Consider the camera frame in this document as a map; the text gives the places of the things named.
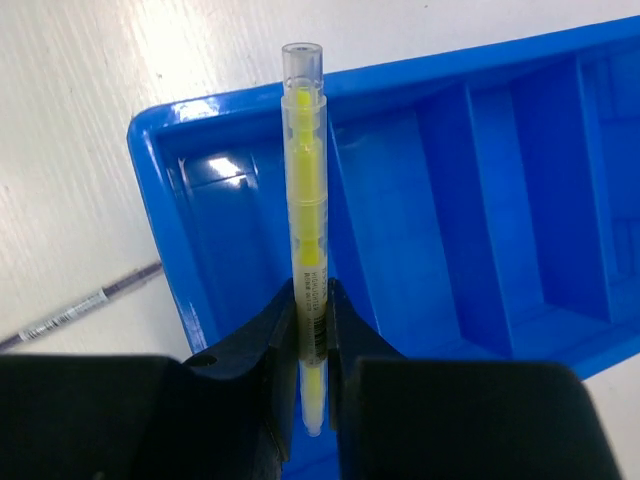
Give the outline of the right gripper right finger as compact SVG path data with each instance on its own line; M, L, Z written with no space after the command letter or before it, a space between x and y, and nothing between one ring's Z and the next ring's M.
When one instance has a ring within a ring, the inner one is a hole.
M617 479L591 397L551 362L410 359L328 284L330 420L344 479Z

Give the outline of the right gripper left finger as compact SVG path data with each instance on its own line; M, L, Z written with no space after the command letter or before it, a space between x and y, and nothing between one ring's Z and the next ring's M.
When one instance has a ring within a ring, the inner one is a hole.
M291 283L186 361L5 355L5 479L277 479L297 381Z

